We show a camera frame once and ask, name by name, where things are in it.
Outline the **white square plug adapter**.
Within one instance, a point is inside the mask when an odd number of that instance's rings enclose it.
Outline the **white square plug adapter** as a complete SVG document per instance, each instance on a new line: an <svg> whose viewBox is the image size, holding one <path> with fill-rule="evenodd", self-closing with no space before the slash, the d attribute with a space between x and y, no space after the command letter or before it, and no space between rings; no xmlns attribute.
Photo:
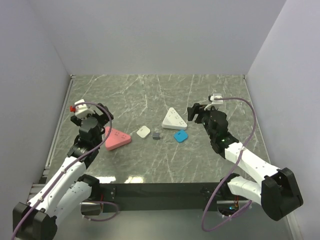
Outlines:
<svg viewBox="0 0 320 240"><path fill-rule="evenodd" d="M150 133L151 133L151 130L150 130L147 126L145 126L145 125L143 125L143 126L136 132L136 134L137 134L140 138L142 138L142 139L145 139Z"/></svg>

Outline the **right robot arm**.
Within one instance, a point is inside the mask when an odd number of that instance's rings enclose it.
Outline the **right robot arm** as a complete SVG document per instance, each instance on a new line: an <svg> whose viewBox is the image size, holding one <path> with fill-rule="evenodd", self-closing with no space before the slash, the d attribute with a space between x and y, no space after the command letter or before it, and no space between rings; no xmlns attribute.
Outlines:
<svg viewBox="0 0 320 240"><path fill-rule="evenodd" d="M240 167L253 181L230 170L210 196L208 211L216 194L226 200L244 197L259 204L274 221L278 221L304 204L294 173L287 167L280 169L248 150L228 130L227 115L213 105L195 103L187 108L188 121L202 124L215 153Z"/></svg>

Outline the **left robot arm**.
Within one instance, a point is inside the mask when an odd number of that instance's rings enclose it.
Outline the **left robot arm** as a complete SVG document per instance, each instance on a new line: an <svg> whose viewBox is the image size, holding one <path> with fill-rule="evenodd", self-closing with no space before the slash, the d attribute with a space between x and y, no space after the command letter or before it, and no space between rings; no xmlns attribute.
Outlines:
<svg viewBox="0 0 320 240"><path fill-rule="evenodd" d="M102 113L91 107L95 105ZM101 196L100 181L84 172L110 135L105 125L114 119L108 108L83 99L70 107L70 120L79 127L73 146L49 182L27 203L12 212L12 239L52 240L64 218L81 202Z"/></svg>

